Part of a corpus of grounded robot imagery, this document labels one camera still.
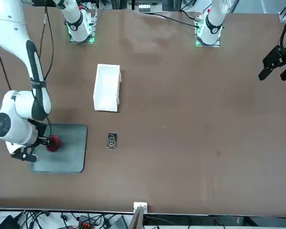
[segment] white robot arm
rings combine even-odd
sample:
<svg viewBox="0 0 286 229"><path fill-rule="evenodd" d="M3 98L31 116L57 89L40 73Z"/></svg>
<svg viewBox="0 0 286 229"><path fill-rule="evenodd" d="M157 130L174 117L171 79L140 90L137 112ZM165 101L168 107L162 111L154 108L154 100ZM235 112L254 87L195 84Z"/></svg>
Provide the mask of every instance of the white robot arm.
<svg viewBox="0 0 286 229"><path fill-rule="evenodd" d="M0 46L24 62L31 81L31 91L8 91L4 95L0 139L6 141L15 158L35 161L25 149L41 143L45 127L34 120L42 121L48 116L51 101L36 46L26 31L20 0L0 0Z"/></svg>
<svg viewBox="0 0 286 229"><path fill-rule="evenodd" d="M21 0L24 4L43 6L44 0ZM60 9L67 22L69 34L76 42L82 42L92 34L91 13L79 9L76 0L51 0Z"/></svg>
<svg viewBox="0 0 286 229"><path fill-rule="evenodd" d="M198 37L207 45L215 44L219 38L220 31L228 13L227 0L212 0L210 12L204 12L204 22Z"/></svg>

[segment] white box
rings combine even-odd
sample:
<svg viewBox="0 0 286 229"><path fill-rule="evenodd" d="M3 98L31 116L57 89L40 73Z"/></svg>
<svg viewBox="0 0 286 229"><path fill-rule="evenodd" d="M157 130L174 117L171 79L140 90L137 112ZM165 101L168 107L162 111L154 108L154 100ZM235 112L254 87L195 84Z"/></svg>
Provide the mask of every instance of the white box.
<svg viewBox="0 0 286 229"><path fill-rule="evenodd" d="M93 93L96 111L118 111L120 82L122 82L122 77L119 65L97 65Z"/></svg>

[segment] table surface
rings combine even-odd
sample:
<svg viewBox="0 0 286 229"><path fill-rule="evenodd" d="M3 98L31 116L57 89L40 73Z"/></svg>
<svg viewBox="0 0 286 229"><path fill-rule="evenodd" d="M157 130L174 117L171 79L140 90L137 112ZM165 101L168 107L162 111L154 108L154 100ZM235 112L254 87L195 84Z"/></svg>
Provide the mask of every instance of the table surface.
<svg viewBox="0 0 286 229"><path fill-rule="evenodd" d="M43 9L24 10L39 47ZM105 10L95 44L69 44L62 15L49 13L49 118L88 126L85 168L32 174L0 141L0 207L132 211L143 201L150 212L286 216L283 69L258 79L283 28L277 15L228 15L211 48L194 46L192 27L130 10ZM12 88L29 90L24 64L0 52ZM47 28L44 72L50 59ZM121 66L119 113L94 111L98 63ZM0 103L7 89L0 66Z"/></svg>

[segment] cable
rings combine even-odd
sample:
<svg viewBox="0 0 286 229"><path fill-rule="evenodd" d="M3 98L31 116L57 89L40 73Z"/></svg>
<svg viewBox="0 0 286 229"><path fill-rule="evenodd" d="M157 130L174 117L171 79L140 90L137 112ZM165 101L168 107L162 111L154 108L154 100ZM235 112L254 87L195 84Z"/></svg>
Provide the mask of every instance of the cable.
<svg viewBox="0 0 286 229"><path fill-rule="evenodd" d="M87 214L88 214L88 218L89 218L89 225L91 225L91 221L90 221L89 212L88 212Z"/></svg>
<svg viewBox="0 0 286 229"><path fill-rule="evenodd" d="M99 18L100 18L100 16L101 16L102 12L103 12L104 9L106 9L108 6L109 6L109 4L107 4L106 6L104 6L104 7L101 9L101 12L97 15L96 22L99 21Z"/></svg>
<svg viewBox="0 0 286 229"><path fill-rule="evenodd" d="M34 226L34 223L36 222L38 224L38 227L39 229L42 229L42 226L39 224L39 221L38 221L38 217L37 217L37 212L30 212L33 220L32 220L32 223L33 223L33 226Z"/></svg>
<svg viewBox="0 0 286 229"><path fill-rule="evenodd" d="M51 41L52 41L52 57L51 57L51 63L50 63L48 72L47 72L46 76L44 77L44 80L46 80L48 78L48 75L49 75L51 68L52 68L52 65L53 65L53 59L54 59L54 41L53 41L52 27L51 27L51 23L50 23L48 8L46 8L46 11L47 11L47 18L48 18L50 34L51 34Z"/></svg>
<svg viewBox="0 0 286 229"><path fill-rule="evenodd" d="M22 229L23 226L24 226L24 224L25 224L25 223L26 223L26 224L28 223L28 219L31 218L31 216L28 217L28 214L29 214L29 211L27 212L27 217L26 217L25 221L23 222L23 224L21 225L20 229ZM39 217L39 216L42 215L42 214L44 214L43 211L40 212L40 213L38 213L38 215L36 215L36 216Z"/></svg>
<svg viewBox="0 0 286 229"><path fill-rule="evenodd" d="M21 213L19 213L17 216L14 217L14 220L16 220L17 222L19 221L19 219L21 219L21 217L24 215L25 211L22 211Z"/></svg>
<svg viewBox="0 0 286 229"><path fill-rule="evenodd" d="M71 215L77 220L77 221L79 221L79 218L78 217L76 217L72 212L70 212L71 213Z"/></svg>
<svg viewBox="0 0 286 229"><path fill-rule="evenodd" d="M64 215L63 215L62 212L61 212L61 219L63 220L63 223L64 223L65 226L66 226L66 229L68 229L69 227L68 227L68 225L66 224L66 221L65 221L65 219L64 219L63 216L64 216Z"/></svg>
<svg viewBox="0 0 286 229"><path fill-rule="evenodd" d="M285 47L283 45L285 33L286 33L286 25L284 26L284 29L282 31L281 38L280 38L280 48L281 48L282 52L284 52L284 53L286 53L286 49L285 49Z"/></svg>
<svg viewBox="0 0 286 229"><path fill-rule="evenodd" d="M88 10L88 7L84 6L84 5L81 5L81 7L85 8L86 10Z"/></svg>
<svg viewBox="0 0 286 229"><path fill-rule="evenodd" d="M0 56L0 63L1 63L1 66L2 66L2 70L3 70L4 76L5 76L6 83L7 83L8 87L9 87L9 90L11 91L10 82L9 82L8 76L6 74L6 71L5 71L5 68L4 68L1 56Z"/></svg>
<svg viewBox="0 0 286 229"><path fill-rule="evenodd" d="M189 19L196 20L196 17L191 17L187 12L184 10L180 10L180 12L184 13Z"/></svg>
<svg viewBox="0 0 286 229"><path fill-rule="evenodd" d="M163 17L163 18L166 18L166 19L169 19L169 20L175 21L175 22L177 22L177 23L180 23L180 24L183 24L183 25L192 26L192 27L195 27L195 28L198 28L198 29L199 29L199 26L198 26L198 25L192 25L192 24L189 24L189 23L185 23L185 22L183 22L183 21L178 21L178 20L176 20L176 19L173 19L173 18L170 18L170 17L164 16L164 15L161 15L161 14L151 13L151 15L160 16L160 17Z"/></svg>
<svg viewBox="0 0 286 229"><path fill-rule="evenodd" d="M104 222L103 222L102 226L101 226L99 229L102 229L102 228L108 229L108 227L105 228L105 222L107 221L107 222L109 223L109 225L110 225L110 220L111 220L114 216L116 216L116 214L113 214L113 215L110 216L108 219L106 219L105 216L103 216Z"/></svg>
<svg viewBox="0 0 286 229"><path fill-rule="evenodd" d="M174 222L171 222L171 221L169 221L169 220L163 219L163 218L157 218L157 217L152 217L152 216L145 216L145 217L148 218L148 219L162 220L162 221L167 222L167 223L169 223L169 224L178 226L178 224L176 224L176 223L174 223Z"/></svg>
<svg viewBox="0 0 286 229"><path fill-rule="evenodd" d="M208 9L211 5L212 5L212 4L208 5L208 6L204 9L204 11L202 11L202 13L204 13L204 12L206 11L206 9Z"/></svg>
<svg viewBox="0 0 286 229"><path fill-rule="evenodd" d="M185 6L183 6L180 10L183 10L185 7L187 7L188 5L190 5L193 1L195 1L195 0L189 1L189 3L187 3Z"/></svg>
<svg viewBox="0 0 286 229"><path fill-rule="evenodd" d="M47 12L47 0L44 0L44 19L43 19L40 47L39 47L39 58L41 58L42 40L43 40L43 35L44 35L44 29L46 27L46 12Z"/></svg>

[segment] red brush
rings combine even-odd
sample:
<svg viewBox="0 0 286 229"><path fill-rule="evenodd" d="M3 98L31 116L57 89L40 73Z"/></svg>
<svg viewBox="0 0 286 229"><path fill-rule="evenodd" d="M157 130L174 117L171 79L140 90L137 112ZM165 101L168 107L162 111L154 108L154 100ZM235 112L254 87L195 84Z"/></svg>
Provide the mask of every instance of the red brush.
<svg viewBox="0 0 286 229"><path fill-rule="evenodd" d="M50 143L46 147L48 151L55 152L61 147L61 139L55 135L51 135Z"/></svg>

